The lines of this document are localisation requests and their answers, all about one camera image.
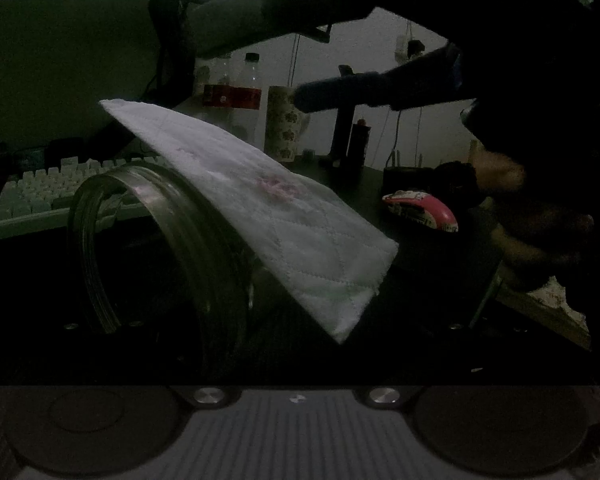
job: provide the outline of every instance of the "metal screw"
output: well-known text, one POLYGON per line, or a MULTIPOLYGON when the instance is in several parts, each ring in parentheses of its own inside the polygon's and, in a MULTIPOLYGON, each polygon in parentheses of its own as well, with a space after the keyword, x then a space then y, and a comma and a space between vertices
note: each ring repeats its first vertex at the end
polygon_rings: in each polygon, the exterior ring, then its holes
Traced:
POLYGON ((224 399, 224 392, 220 388, 208 386, 196 390, 193 398, 200 404, 217 404, 224 399))
POLYGON ((392 404, 400 399, 400 392, 393 388, 374 388, 369 392, 369 398, 378 404, 392 404))

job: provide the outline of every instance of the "red label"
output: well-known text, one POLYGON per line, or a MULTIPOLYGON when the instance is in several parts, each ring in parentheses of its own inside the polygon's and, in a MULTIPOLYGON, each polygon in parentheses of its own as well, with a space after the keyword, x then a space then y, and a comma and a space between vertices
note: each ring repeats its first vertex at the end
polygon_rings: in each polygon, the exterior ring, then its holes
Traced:
POLYGON ((261 97, 262 90, 259 88, 234 87, 231 95, 232 107, 260 110, 261 97))
POLYGON ((216 106, 230 108, 232 88, 229 85, 205 85, 202 94, 202 104, 205 106, 216 106))

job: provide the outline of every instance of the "wooden surface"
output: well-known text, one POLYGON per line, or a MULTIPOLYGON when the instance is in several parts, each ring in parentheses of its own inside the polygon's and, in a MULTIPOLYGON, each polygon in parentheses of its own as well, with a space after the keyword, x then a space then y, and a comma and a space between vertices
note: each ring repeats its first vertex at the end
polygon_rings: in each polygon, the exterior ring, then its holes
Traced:
POLYGON ((515 292, 504 284, 500 287, 495 299, 585 350, 590 349, 589 333, 563 310, 545 306, 536 298, 523 292, 515 292))

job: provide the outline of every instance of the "person's hand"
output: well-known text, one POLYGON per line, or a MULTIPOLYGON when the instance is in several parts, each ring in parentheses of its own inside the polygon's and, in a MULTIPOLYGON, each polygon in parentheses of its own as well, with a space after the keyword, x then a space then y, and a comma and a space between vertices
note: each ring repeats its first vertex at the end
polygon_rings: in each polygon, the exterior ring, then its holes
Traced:
POLYGON ((494 199, 499 224, 492 239, 502 250, 499 273, 510 288, 535 290, 580 261, 591 216, 525 196, 525 169, 505 155, 480 152, 472 163, 480 190, 494 199))

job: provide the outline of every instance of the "circular pad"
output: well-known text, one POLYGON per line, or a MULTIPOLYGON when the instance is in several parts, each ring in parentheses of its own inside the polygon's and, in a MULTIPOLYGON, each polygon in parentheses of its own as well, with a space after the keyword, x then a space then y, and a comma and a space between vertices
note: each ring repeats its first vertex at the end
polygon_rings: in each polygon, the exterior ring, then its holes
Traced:
POLYGON ((22 388, 5 434, 31 465, 65 475, 111 474, 160 453, 178 425, 178 405, 161 386, 22 388))
POLYGON ((369 399, 378 404, 395 404, 400 400, 400 392, 394 388, 374 388, 369 392, 369 399))
POLYGON ((434 386, 416 403, 414 423, 443 458, 493 476, 556 468, 587 434, 568 386, 434 386))

